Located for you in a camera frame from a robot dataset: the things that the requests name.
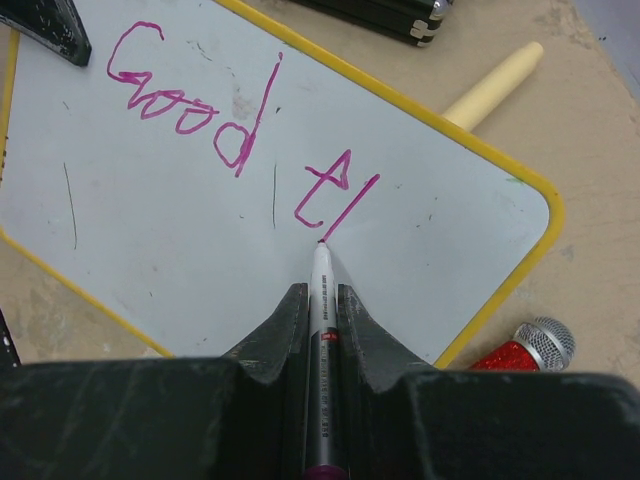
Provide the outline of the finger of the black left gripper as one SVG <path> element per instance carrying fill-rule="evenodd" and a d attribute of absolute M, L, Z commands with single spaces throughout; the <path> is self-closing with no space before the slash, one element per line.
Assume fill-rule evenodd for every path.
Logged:
<path fill-rule="evenodd" d="M 89 63 L 92 46 L 71 0 L 1 0 L 1 22 L 77 67 Z"/>

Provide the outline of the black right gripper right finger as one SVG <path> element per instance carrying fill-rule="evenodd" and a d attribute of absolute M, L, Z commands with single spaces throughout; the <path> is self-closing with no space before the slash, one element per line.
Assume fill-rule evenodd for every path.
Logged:
<path fill-rule="evenodd" d="M 439 370 L 338 289 L 354 479 L 635 479 L 639 392 L 597 373 Z"/>

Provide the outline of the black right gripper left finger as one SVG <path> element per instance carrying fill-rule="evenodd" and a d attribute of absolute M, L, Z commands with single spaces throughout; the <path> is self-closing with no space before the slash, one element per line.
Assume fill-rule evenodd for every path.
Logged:
<path fill-rule="evenodd" d="M 221 357 L 36 363 L 1 372 L 5 479 L 297 479 L 308 293 Z"/>

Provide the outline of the white marker pen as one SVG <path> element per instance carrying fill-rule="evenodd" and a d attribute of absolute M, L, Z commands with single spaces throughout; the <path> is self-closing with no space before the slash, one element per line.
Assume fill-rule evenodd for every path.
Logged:
<path fill-rule="evenodd" d="M 309 282 L 308 375 L 304 479 L 346 479 L 342 446 L 339 330 L 332 258 L 326 243 L 314 251 Z"/>

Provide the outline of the yellow framed whiteboard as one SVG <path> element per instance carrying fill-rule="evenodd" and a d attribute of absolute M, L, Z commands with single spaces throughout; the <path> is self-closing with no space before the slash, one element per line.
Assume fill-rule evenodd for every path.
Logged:
<path fill-rule="evenodd" d="M 165 354 L 337 277 L 446 365 L 557 239 L 536 172 L 239 1 L 81 1 L 76 67 L 13 34 L 1 232 Z"/>

